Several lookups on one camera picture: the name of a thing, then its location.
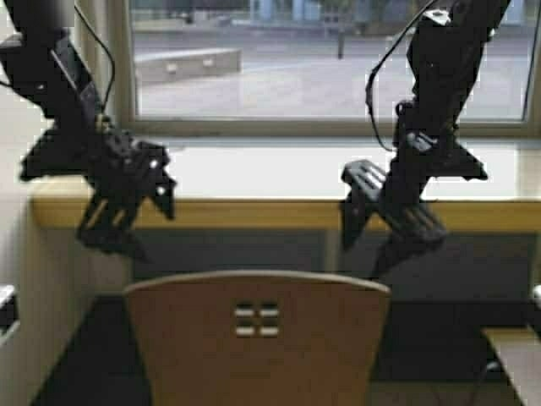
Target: table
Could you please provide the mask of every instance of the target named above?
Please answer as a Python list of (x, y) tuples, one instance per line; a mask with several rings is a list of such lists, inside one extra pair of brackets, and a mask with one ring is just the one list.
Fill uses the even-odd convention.
[[(325, 268), (338, 267), (338, 203), (349, 187), (344, 164), (370, 159), (389, 168), (393, 154), (373, 142), (350, 140), (164, 140), (171, 146), (169, 173), (178, 181), (177, 218), (166, 220), (149, 201), (137, 228), (280, 228), (327, 232)], [(423, 198), (452, 232), (536, 233), (541, 230), (541, 143), (468, 140), (485, 163), (489, 181), (433, 180)], [(36, 183), (33, 215), (44, 228), (75, 228), (89, 200), (81, 178)], [(386, 225), (373, 216), (368, 230)]]
[(529, 328), (484, 329), (524, 406), (541, 404), (541, 342)]

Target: cable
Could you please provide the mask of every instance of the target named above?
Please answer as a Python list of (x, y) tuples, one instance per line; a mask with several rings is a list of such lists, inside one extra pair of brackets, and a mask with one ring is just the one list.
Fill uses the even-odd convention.
[(436, 404), (438, 406), (443, 406), (443, 399), (441, 398), (440, 394), (438, 393), (438, 390), (436, 389), (435, 385), (428, 382), (427, 383), (430, 391), (432, 392), (432, 394), (434, 395), (434, 399), (436, 400)]
[(429, 8), (431, 8), (435, 3), (437, 3), (438, 1), (439, 0), (431, 0), (426, 6), (424, 6), (421, 9), (421, 11), (419, 11), (417, 13), (417, 15), (415, 15), (415, 17), (413, 17), (413, 19), (409, 22), (409, 24), (406, 26), (406, 28), (400, 33), (400, 35), (398, 36), (398, 38), (396, 39), (394, 44), (391, 46), (389, 51), (387, 51), (385, 56), (378, 62), (378, 64), (370, 72), (369, 82), (366, 85), (366, 89), (365, 89), (366, 90), (366, 105), (369, 108), (370, 120), (372, 122), (372, 127), (374, 128), (375, 137), (378, 140), (378, 142), (380, 143), (381, 147), (384, 150), (388, 151), (388, 152), (394, 152), (394, 151), (391, 148), (385, 146), (385, 144), (383, 143), (383, 141), (382, 141), (382, 139), (380, 137), (380, 132), (378, 131), (378, 127), (377, 127), (376, 122), (375, 122), (375, 117), (374, 117), (374, 81), (375, 81), (375, 77), (377, 76), (378, 72), (381, 70), (381, 67), (383, 66), (385, 61), (395, 51), (396, 47), (398, 47), (398, 45), (402, 42), (402, 40), (404, 39), (404, 37), (406, 36), (408, 31), (413, 27), (413, 25), (415, 23), (417, 23), (420, 20), (421, 17), (423, 17), (423, 14)]
[(479, 394), (479, 389), (481, 388), (481, 385), (483, 385), (484, 380), (486, 379), (489, 372), (492, 370), (498, 370), (500, 368), (500, 364), (497, 361), (489, 362), (481, 371), (481, 374), (479, 375), (479, 378), (477, 379), (477, 382), (473, 386), (472, 391), (470, 392), (469, 399), (466, 402), (466, 406), (473, 406), (475, 404), (475, 401), (477, 400), (477, 396)]
[(103, 43), (103, 41), (100, 39), (100, 37), (96, 34), (96, 31), (92, 28), (92, 25), (90, 25), (90, 22), (85, 17), (85, 15), (80, 10), (80, 8), (79, 8), (79, 6), (77, 4), (75, 4), (75, 11), (77, 12), (77, 15), (79, 16), (79, 18), (81, 19), (81, 21), (85, 25), (86, 29), (90, 32), (92, 37), (96, 40), (96, 42), (98, 44), (100, 44), (101, 48), (103, 49), (103, 51), (105, 52), (105, 54), (109, 58), (109, 62), (111, 63), (111, 78), (109, 79), (109, 85), (107, 86), (107, 91), (106, 91), (106, 94), (105, 94), (105, 98), (103, 100), (103, 107), (102, 107), (103, 111), (105, 112), (105, 109), (107, 108), (107, 103), (109, 102), (109, 96), (111, 95), (112, 84), (114, 83), (115, 77), (116, 77), (116, 74), (117, 74), (117, 66), (115, 64), (114, 58), (112, 57), (111, 51), (109, 51), (109, 48), (107, 48), (107, 45), (105, 45)]

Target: white wall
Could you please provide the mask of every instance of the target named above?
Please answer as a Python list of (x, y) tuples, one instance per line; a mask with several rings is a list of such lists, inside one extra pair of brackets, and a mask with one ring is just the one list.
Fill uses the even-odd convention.
[[(0, 40), (13, 33), (0, 1)], [(73, 231), (31, 220), (19, 161), (46, 127), (41, 110), (0, 89), (0, 283), (19, 290), (21, 326), (0, 348), (0, 405), (26, 406), (82, 321), (92, 300), (90, 260)]]

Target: glass pane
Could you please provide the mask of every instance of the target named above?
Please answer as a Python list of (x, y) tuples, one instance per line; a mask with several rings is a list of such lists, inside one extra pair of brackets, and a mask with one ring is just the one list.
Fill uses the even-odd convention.
[[(512, 0), (487, 45), (463, 121), (522, 120), (540, 1)], [(369, 71), (427, 2), (131, 0), (137, 113), (366, 118)], [(395, 105), (412, 97), (411, 34), (380, 72), (374, 93), (379, 119), (393, 118)]]

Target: black robotic arm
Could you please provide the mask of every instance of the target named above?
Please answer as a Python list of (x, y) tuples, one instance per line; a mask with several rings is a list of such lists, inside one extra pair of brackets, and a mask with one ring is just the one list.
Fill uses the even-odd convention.
[(95, 193), (79, 225), (79, 240), (106, 253), (145, 260), (129, 230), (146, 198), (174, 218), (176, 182), (165, 170), (166, 149), (136, 141), (105, 114), (96, 84), (65, 28), (71, 25), (67, 17), (73, 16), (73, 1), (4, 2), (18, 31), (0, 44), (8, 86), (54, 120), (22, 161), (20, 178), (85, 177)]
[[(407, 59), (415, 76), (413, 99), (396, 106), (391, 170), (367, 160), (350, 162), (342, 180), (351, 192), (341, 203), (342, 246), (349, 250), (370, 216), (391, 228), (372, 277), (414, 255), (438, 249), (447, 232), (420, 196), (432, 177), (488, 178), (483, 164), (456, 140), (456, 123), (478, 77), (485, 44), (500, 25), (511, 0), (456, 0), (449, 9), (429, 3), (411, 40)], [(367, 105), (372, 110), (372, 84)]]

